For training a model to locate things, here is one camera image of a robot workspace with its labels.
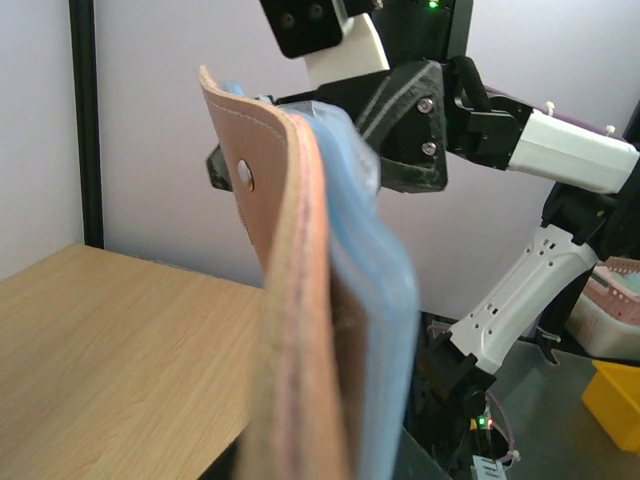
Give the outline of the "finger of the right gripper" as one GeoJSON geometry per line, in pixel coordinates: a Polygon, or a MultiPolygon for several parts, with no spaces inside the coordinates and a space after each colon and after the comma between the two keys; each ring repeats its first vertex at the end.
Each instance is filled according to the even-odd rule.
{"type": "Polygon", "coordinates": [[[217,145],[208,155],[205,161],[209,180],[214,189],[232,190],[232,182],[226,165],[224,153],[220,145],[217,145]]]}

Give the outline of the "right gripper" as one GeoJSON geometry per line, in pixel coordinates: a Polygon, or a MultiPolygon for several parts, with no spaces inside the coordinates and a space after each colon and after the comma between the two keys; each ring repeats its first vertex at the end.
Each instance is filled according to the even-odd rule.
{"type": "Polygon", "coordinates": [[[401,193],[440,192],[449,153],[506,169],[533,109],[483,85],[474,62],[411,62],[277,99],[343,109],[378,154],[381,185],[401,193]]]}

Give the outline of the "pink leather card holder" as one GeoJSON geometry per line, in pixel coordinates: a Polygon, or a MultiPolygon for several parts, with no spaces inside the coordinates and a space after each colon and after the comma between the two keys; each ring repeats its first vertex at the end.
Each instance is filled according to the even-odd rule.
{"type": "Polygon", "coordinates": [[[278,107],[198,73],[264,273],[237,479],[389,479],[419,325],[411,260],[376,211],[378,156],[340,108],[278,107]]]}

